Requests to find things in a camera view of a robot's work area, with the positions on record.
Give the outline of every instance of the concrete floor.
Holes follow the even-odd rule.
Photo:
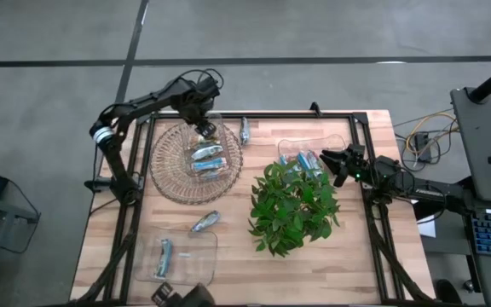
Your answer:
[[[0,61],[123,60],[139,7],[140,0],[2,0]],[[463,55],[491,55],[491,1],[152,0],[136,58]],[[451,89],[491,75],[491,61],[482,59],[221,66],[226,85],[216,109],[305,109],[317,101],[325,109],[389,109],[399,123],[449,108]],[[135,67],[126,96],[157,90],[189,68]],[[43,213],[29,250],[0,268],[0,306],[67,300],[91,200],[83,187],[94,154],[88,129],[114,101],[122,72],[0,68],[0,174]],[[469,174],[464,154],[455,135],[452,152],[419,176],[457,181]],[[430,254],[428,262],[434,279],[460,285],[469,278],[464,258]]]

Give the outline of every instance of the wooden tabletop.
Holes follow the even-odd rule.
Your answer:
[[[389,112],[365,112],[371,125],[375,153],[399,159]],[[180,121],[157,120],[155,140],[177,123]],[[162,196],[151,177],[147,176],[140,231],[146,231],[152,226],[188,230],[206,213],[213,210],[221,212],[221,220],[209,228],[218,238],[217,265],[214,278],[208,286],[217,304],[378,303],[376,275],[360,187],[353,179],[348,178],[342,188],[337,188],[335,198],[340,205],[340,227],[333,226],[328,239],[305,243],[304,247],[292,250],[289,256],[281,258],[272,257],[268,251],[255,252],[255,238],[247,232],[247,218],[252,208],[251,185],[255,183],[253,177],[261,176],[264,166],[277,160],[278,142],[337,133],[347,144],[351,142],[348,122],[344,119],[251,119],[250,124],[251,140],[242,149],[244,165],[240,178],[220,199],[205,205],[180,205]],[[225,120],[225,125],[238,135],[239,120]],[[132,136],[133,130],[124,143],[124,161],[128,160],[130,154]],[[138,170],[142,148],[139,152]],[[101,174],[110,176],[106,164],[102,166]],[[93,208],[112,198],[109,192],[98,194]],[[413,208],[399,200],[394,201],[389,208],[397,257],[422,290],[434,297]],[[106,265],[117,215],[118,204],[115,203],[90,218],[71,298],[78,298],[85,293]],[[390,296],[394,298],[386,262],[384,272]],[[133,272],[129,303],[151,304],[150,297],[158,286],[158,283],[138,281]],[[192,289],[189,286],[174,288],[182,294]],[[118,289],[119,281],[115,285],[116,296]]]

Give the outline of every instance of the potted plant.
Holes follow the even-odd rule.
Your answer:
[[[318,177],[311,172],[295,171],[297,161],[287,165],[273,163],[264,169],[264,177],[256,177],[251,186],[253,195],[251,217],[248,219],[252,235],[260,237],[257,251],[266,248],[274,256],[285,257],[289,251],[303,246],[304,237],[310,241],[326,239],[332,224],[338,225],[337,200],[332,196],[334,187],[323,172]]]

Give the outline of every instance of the black metal frame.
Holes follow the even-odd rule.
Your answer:
[[[371,138],[370,128],[368,124],[368,118],[366,113],[321,113],[317,104],[313,103],[311,110],[304,112],[223,112],[221,113],[224,119],[241,119],[246,116],[248,119],[345,119],[349,123],[351,132],[351,139],[354,144],[359,144],[359,132],[357,125],[360,125],[363,130],[365,138],[365,146],[369,159],[375,158],[373,140]],[[142,167],[140,169],[140,182],[142,182],[142,195],[145,188],[145,178],[147,176],[147,168],[150,160],[150,150],[153,145],[153,135],[155,129],[155,121],[157,119],[179,119],[177,113],[158,113],[149,120],[147,128],[147,139],[145,141],[145,148],[143,151]],[[140,136],[142,129],[145,127],[144,123],[137,123],[134,137],[132,140],[132,147],[130,150],[130,158],[128,162],[127,171],[132,173],[136,165],[136,156],[140,143]],[[367,227],[369,229],[369,239],[371,241],[371,248],[373,254],[374,269],[378,284],[378,295],[381,302],[385,302],[389,299],[388,289],[384,278],[384,267],[382,264],[382,258],[380,257],[380,250],[372,243],[372,227],[376,227],[374,224],[374,217],[372,214],[372,204],[367,201],[367,190],[361,186],[361,195],[363,198],[363,205],[366,211]],[[139,229],[140,215],[142,211],[142,199],[136,206],[132,207],[132,219],[130,223],[129,234],[137,234]],[[121,241],[124,236],[124,224],[127,216],[128,206],[121,206],[118,212],[118,218],[116,222],[115,235],[113,237],[113,248],[111,252],[110,262],[115,260],[118,249],[121,247]],[[389,249],[395,253],[395,246],[393,237],[390,230],[390,221],[387,215],[387,209],[380,207],[380,220],[382,223],[382,230],[384,241],[388,244]],[[109,280],[105,286],[102,301],[89,302],[95,305],[126,305],[128,302],[128,294],[130,290],[130,280],[133,267],[134,253],[136,249],[136,237],[132,239],[133,242],[128,245],[126,252],[126,258],[124,261],[124,272],[122,274],[121,288],[119,290],[118,298],[113,298],[113,289],[115,276],[114,272],[110,274]],[[396,300],[402,301],[404,298],[404,292],[401,281],[399,280],[396,272],[392,269],[392,278],[394,288],[396,290]]]

